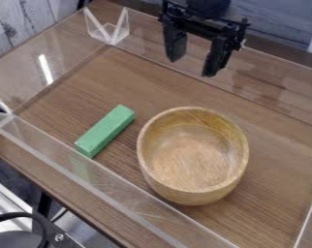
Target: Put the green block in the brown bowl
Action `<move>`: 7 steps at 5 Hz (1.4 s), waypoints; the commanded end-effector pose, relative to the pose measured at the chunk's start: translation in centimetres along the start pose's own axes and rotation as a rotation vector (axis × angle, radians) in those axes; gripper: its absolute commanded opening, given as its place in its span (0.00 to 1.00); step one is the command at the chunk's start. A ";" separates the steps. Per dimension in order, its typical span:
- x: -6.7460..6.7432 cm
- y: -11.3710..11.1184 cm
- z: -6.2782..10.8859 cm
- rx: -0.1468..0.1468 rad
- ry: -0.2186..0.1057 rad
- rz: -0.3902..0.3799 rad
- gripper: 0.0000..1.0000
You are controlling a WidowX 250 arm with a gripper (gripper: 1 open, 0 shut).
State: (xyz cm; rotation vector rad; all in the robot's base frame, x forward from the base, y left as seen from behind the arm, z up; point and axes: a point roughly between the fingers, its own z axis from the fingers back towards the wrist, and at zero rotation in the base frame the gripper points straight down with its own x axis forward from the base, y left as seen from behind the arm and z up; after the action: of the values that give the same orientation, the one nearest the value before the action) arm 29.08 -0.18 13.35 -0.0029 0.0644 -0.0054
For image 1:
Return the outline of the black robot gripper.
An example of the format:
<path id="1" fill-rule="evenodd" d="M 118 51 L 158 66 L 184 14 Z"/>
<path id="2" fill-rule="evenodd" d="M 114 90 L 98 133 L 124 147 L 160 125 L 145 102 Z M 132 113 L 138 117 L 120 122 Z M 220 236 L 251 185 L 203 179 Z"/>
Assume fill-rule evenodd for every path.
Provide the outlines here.
<path id="1" fill-rule="evenodd" d="M 239 50 L 251 25 L 248 18 L 229 13 L 231 0 L 162 0 L 158 21 L 162 26 L 165 54 L 176 62 L 185 53 L 186 34 L 212 41 L 201 70 L 213 77 L 224 68 L 232 49 Z"/>

